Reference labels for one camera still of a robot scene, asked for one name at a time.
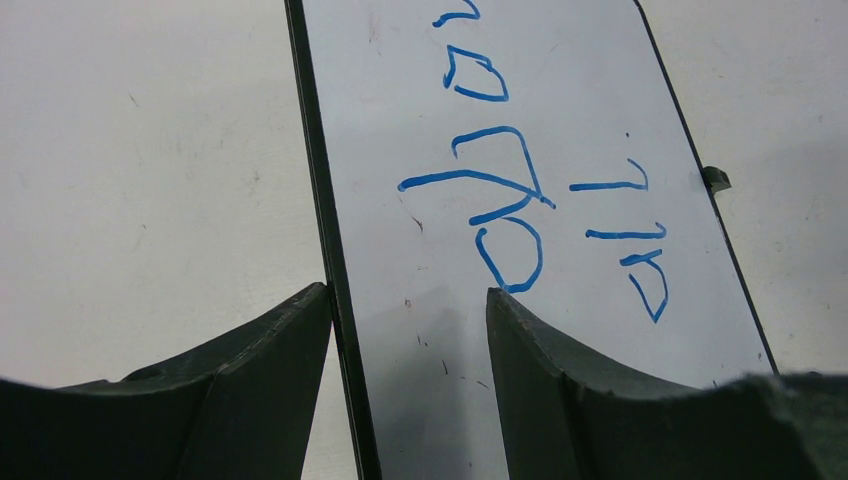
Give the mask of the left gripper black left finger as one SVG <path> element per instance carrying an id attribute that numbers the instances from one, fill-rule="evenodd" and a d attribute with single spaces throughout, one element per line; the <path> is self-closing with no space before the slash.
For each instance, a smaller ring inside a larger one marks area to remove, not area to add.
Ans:
<path id="1" fill-rule="evenodd" d="M 331 327 L 314 283 L 118 382 L 1 383 L 5 479 L 297 479 Z"/>

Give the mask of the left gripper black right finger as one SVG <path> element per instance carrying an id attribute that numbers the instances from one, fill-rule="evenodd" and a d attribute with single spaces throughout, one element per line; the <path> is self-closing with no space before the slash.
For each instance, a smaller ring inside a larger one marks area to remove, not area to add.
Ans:
<path id="1" fill-rule="evenodd" d="M 747 375 L 705 390 L 621 364 L 499 288 L 486 326 L 513 479 L 843 479 L 847 379 Z"/>

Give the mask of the black framed whiteboard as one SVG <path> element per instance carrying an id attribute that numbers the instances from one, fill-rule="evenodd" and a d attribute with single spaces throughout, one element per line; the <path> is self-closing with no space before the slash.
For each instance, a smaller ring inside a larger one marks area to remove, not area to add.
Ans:
<path id="1" fill-rule="evenodd" d="M 775 362 L 637 1 L 285 5 L 362 479 L 504 479 L 502 288 L 639 371 Z"/>

